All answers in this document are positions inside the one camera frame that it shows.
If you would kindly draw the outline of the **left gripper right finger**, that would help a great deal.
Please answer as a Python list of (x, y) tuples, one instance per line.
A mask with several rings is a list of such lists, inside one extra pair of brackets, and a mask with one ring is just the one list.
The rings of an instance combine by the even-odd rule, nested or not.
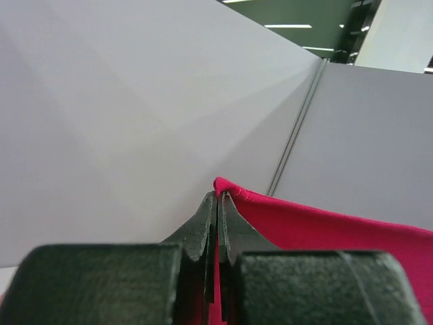
[(279, 248), (241, 215), (228, 192), (219, 196), (217, 225), (221, 317), (227, 324), (233, 324), (234, 266), (237, 258), (245, 252), (278, 251)]

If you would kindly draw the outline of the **magenta polo shirt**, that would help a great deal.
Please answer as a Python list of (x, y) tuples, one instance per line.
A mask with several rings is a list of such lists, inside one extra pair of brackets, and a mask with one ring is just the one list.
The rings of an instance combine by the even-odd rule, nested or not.
[(216, 194), (229, 192), (237, 210), (282, 249), (381, 250), (403, 266), (421, 310), (432, 323), (432, 232), (343, 215), (272, 198), (218, 177)]

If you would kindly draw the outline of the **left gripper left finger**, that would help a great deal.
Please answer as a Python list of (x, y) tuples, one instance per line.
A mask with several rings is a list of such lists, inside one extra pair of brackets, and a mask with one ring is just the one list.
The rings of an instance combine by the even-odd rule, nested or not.
[(214, 303), (217, 197), (205, 195), (195, 214), (162, 242), (179, 244), (182, 259), (173, 311), (174, 324), (208, 324)]

